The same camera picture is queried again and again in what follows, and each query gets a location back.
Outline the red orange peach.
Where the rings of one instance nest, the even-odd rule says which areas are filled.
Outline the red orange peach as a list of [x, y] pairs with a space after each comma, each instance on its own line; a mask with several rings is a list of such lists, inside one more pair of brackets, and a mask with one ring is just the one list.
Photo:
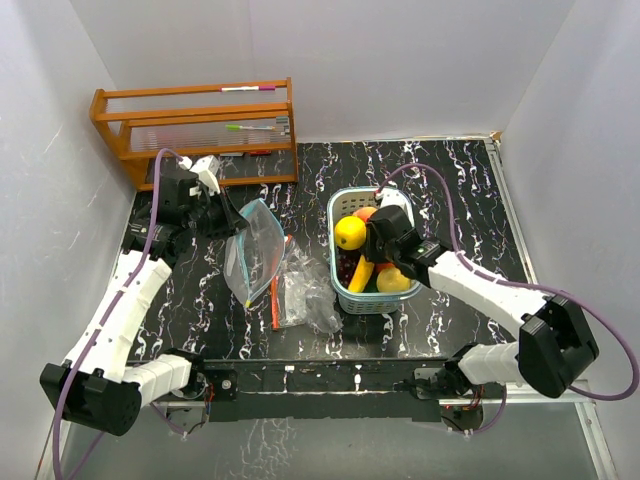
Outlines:
[[361, 219], [363, 222], [367, 222], [369, 220], [369, 218], [378, 210], [377, 207], [373, 207], [373, 206], [367, 206], [367, 207], [362, 207], [358, 210], [356, 210], [353, 213], [353, 216]]

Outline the blue zip top bag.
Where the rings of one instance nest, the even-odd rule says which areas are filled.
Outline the blue zip top bag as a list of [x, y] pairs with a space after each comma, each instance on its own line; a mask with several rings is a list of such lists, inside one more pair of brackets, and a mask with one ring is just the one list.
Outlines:
[[223, 275], [237, 301], [249, 308], [280, 268], [285, 235], [263, 199], [247, 203], [240, 214], [248, 226], [226, 241]]

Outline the yellow lemon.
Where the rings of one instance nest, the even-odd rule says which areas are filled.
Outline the yellow lemon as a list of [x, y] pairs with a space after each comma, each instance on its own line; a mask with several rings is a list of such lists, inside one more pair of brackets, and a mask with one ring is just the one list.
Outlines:
[[334, 227], [334, 243], [346, 251], [358, 250], [366, 241], [366, 224], [357, 216], [345, 216]]

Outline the yellow banana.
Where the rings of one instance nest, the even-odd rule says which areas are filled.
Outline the yellow banana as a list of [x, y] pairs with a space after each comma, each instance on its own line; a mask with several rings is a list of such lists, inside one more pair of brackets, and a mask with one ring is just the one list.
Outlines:
[[362, 293], [369, 283], [374, 270], [375, 264], [368, 261], [364, 255], [361, 255], [347, 287], [348, 291], [352, 293]]

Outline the yellow apple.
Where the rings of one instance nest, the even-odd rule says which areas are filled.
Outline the yellow apple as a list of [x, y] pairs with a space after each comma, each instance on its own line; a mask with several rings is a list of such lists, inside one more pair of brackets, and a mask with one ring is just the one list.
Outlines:
[[396, 267], [381, 270], [376, 278], [376, 288], [379, 293], [401, 293], [407, 291], [411, 284], [411, 280]]

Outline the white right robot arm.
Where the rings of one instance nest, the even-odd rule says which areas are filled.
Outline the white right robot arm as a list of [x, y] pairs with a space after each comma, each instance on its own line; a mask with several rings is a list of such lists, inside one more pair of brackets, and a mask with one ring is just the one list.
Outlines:
[[367, 259], [391, 263], [409, 280], [457, 298], [513, 338], [463, 347], [421, 387], [466, 397], [488, 383], [526, 383], [557, 398], [598, 358], [594, 335], [575, 302], [490, 279], [485, 269], [463, 263], [446, 244], [422, 238], [397, 205], [377, 210], [366, 227], [362, 251]]

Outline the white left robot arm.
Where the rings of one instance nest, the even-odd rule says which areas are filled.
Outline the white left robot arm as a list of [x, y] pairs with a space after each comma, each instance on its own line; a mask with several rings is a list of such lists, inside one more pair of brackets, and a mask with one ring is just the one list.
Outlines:
[[195, 354], [173, 349], [140, 367], [127, 364], [139, 327], [179, 256], [196, 235], [227, 239], [248, 223], [209, 170], [159, 177], [157, 197], [131, 219], [105, 297], [84, 334], [40, 385], [63, 419], [114, 436], [128, 432], [142, 407], [177, 391], [200, 396], [207, 376]]

